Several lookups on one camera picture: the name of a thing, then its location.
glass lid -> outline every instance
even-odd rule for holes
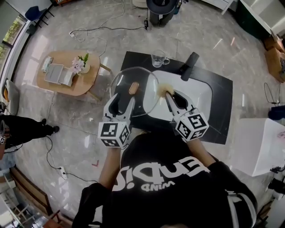
[[[142,67],[131,67],[122,70],[111,82],[110,97],[119,94],[118,109],[124,113],[130,99],[134,97],[135,106],[131,117],[150,113],[159,100],[157,95],[159,81],[149,70]]]

mug handle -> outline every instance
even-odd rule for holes
[[[167,65],[170,63],[170,59],[169,58],[165,58],[165,60],[163,61],[163,65]]]

shirt sleeve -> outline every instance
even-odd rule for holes
[[[242,183],[236,175],[223,162],[215,162],[210,165],[209,170],[218,183],[229,193],[237,194],[234,202],[239,227],[252,227],[255,223],[257,213],[257,200],[249,188]]]
[[[84,188],[72,228],[87,228],[93,222],[96,208],[102,206],[110,194],[111,190],[99,183],[94,183]]]

tile floor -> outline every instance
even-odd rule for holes
[[[125,0],[123,16],[110,20],[105,26],[112,28],[143,26],[146,10],[131,9]],[[278,83],[267,70],[262,43],[247,34],[235,22],[230,12],[221,15],[220,10],[202,2],[183,4],[178,15],[165,28],[143,28],[138,30],[101,29],[94,33],[82,34],[84,42],[76,41],[69,32],[79,27],[96,28],[107,19],[122,14],[122,4],[112,0],[82,0],[56,7],[51,10],[55,17],[43,24],[26,46],[18,65],[14,82],[20,89],[19,116],[40,121],[48,117],[51,125],[60,126],[60,132],[51,137],[55,166],[64,166],[84,179],[97,180],[104,164],[106,149],[97,140],[98,122],[102,117],[103,105],[107,100],[107,83],[112,79],[106,71],[100,72],[94,90],[105,92],[102,102],[91,97],[71,97],[53,94],[37,87],[36,75],[44,57],[54,50],[86,49],[101,54],[103,64],[114,74],[120,71],[126,51],[151,53],[163,50],[168,57],[185,61],[193,52],[200,55],[197,66],[206,68],[233,80],[233,104],[230,128],[226,145],[205,143],[210,153],[228,163],[233,153],[234,129],[241,117],[266,117],[270,104],[265,99],[263,83],[271,89],[278,89]],[[282,97],[285,90],[281,86]],[[242,94],[245,107],[241,106]],[[39,188],[45,191],[53,210],[61,209],[74,217],[79,206],[81,191],[90,183],[70,176],[63,180],[46,161],[45,139],[32,140],[16,153],[16,164]],[[272,174],[249,177],[233,170],[256,195],[259,207],[271,196],[265,192]]]

window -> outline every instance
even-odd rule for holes
[[[6,60],[10,54],[10,51],[13,48],[15,40],[20,34],[25,23],[26,23],[26,19],[19,15],[14,20],[10,29],[6,33],[2,43],[0,43],[0,74],[1,76],[2,76],[2,71],[4,69]]]

